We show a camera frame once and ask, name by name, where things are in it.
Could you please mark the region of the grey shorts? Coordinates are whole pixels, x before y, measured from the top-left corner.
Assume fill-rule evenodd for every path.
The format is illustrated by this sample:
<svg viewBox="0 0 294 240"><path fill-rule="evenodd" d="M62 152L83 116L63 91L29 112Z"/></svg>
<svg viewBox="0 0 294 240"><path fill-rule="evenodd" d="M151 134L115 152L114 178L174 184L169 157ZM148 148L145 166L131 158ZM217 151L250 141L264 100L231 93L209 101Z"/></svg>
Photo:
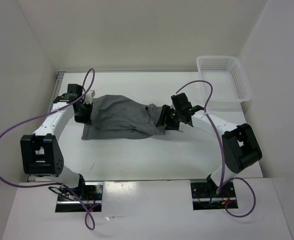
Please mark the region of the grey shorts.
<svg viewBox="0 0 294 240"><path fill-rule="evenodd" d="M123 95L103 95L92 99L91 124L84 125L81 139L141 140L163 136L166 131L178 131L180 125L166 123L157 125L164 105L145 105Z"/></svg>

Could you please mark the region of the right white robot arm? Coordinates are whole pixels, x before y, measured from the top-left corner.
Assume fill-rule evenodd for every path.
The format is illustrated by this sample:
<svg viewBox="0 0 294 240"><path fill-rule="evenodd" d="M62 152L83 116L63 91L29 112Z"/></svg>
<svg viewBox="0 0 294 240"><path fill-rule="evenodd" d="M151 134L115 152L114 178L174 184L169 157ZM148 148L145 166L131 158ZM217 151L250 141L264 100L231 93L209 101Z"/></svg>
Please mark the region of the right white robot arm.
<svg viewBox="0 0 294 240"><path fill-rule="evenodd" d="M237 125L207 112L203 106L192 106L185 93L172 95L171 100L172 106L162 106L157 127L179 130L180 124L184 123L218 138L223 160L219 168L206 178L206 191L210 196L219 196L227 182L262 158L249 124Z"/></svg>

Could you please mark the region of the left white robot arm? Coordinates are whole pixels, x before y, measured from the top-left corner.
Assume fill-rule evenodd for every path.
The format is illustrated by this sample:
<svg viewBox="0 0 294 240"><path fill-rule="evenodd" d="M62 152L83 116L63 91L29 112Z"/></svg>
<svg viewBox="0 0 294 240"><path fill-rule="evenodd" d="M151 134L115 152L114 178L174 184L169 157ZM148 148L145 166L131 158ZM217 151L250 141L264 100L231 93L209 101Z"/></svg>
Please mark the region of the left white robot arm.
<svg viewBox="0 0 294 240"><path fill-rule="evenodd" d="M59 138L70 119L90 125L94 90L83 92L84 87L69 84L67 92L57 96L51 111L41 126L20 139L23 170L26 174L43 177L69 187L69 194L76 200L87 194L84 177L70 170L64 163Z"/></svg>

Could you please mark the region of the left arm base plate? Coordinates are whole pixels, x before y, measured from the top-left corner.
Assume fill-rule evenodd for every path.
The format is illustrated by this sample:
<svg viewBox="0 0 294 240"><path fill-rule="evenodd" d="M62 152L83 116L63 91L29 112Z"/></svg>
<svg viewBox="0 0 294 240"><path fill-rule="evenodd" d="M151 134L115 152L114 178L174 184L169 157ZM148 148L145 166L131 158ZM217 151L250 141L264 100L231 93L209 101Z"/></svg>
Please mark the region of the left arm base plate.
<svg viewBox="0 0 294 240"><path fill-rule="evenodd" d="M78 199L65 187L49 187L57 195L56 213L79 213L86 210L82 207ZM85 208L90 212L102 211L103 184L86 184L81 190L72 189L77 197L83 202Z"/></svg>

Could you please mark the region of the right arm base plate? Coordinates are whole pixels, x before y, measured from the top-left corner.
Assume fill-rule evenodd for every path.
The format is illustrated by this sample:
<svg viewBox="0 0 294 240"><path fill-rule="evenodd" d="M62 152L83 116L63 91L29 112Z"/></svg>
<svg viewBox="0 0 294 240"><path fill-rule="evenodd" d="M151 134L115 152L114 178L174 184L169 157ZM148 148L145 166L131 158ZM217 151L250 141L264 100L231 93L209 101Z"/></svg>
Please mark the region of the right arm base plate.
<svg viewBox="0 0 294 240"><path fill-rule="evenodd" d="M211 193L204 179L190 182L193 210L220 210L227 205L228 209L238 209L233 183L227 183L220 194Z"/></svg>

